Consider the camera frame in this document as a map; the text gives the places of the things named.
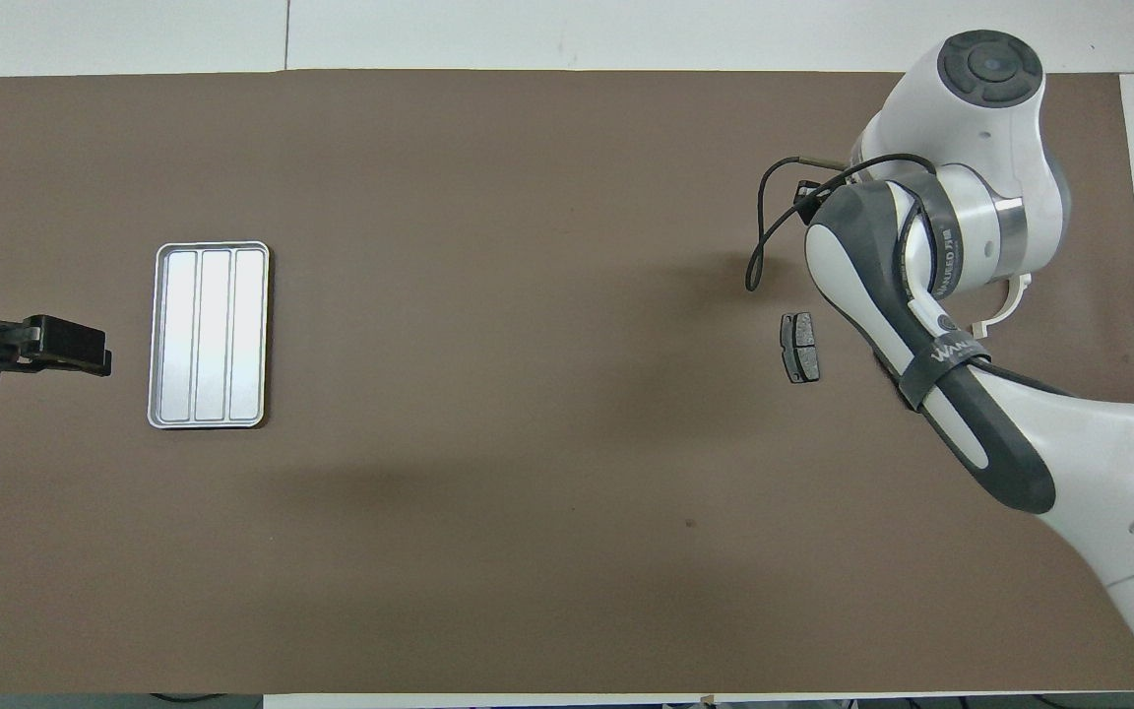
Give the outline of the silver metal tray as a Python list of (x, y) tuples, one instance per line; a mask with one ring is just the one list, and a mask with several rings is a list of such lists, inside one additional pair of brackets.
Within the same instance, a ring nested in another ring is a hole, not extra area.
[(146, 419), (161, 430), (266, 417), (272, 251), (256, 239), (156, 248)]

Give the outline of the brown table mat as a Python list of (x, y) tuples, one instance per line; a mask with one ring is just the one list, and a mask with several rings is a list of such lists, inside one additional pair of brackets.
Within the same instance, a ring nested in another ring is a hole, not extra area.
[[(0, 78), (0, 694), (1134, 689), (1083, 560), (906, 410), (759, 175), (892, 75)], [(266, 417), (149, 424), (155, 254), (272, 251)], [(792, 383), (809, 311), (820, 380)]]

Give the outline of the rectangular dark brake pad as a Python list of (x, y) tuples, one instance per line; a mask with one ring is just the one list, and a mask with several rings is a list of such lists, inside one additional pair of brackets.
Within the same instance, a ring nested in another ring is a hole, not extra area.
[(813, 316), (809, 311), (793, 311), (782, 315), (780, 329), (782, 364), (792, 383), (811, 383), (820, 380)]

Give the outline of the white curved plastic bracket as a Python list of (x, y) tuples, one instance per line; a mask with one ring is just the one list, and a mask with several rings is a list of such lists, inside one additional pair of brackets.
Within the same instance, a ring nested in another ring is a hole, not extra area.
[(973, 337), (976, 338), (976, 340), (982, 340), (982, 338), (989, 336), (991, 328), (1002, 323), (1005, 319), (1012, 316), (1014, 311), (1018, 309), (1023, 296), (1025, 296), (1027, 288), (1033, 281), (1034, 275), (1030, 273), (1014, 275), (1014, 277), (1009, 278), (1007, 280), (1007, 290), (1005, 292), (1002, 305), (995, 311), (993, 315), (978, 320), (976, 323), (972, 324), (971, 334)]

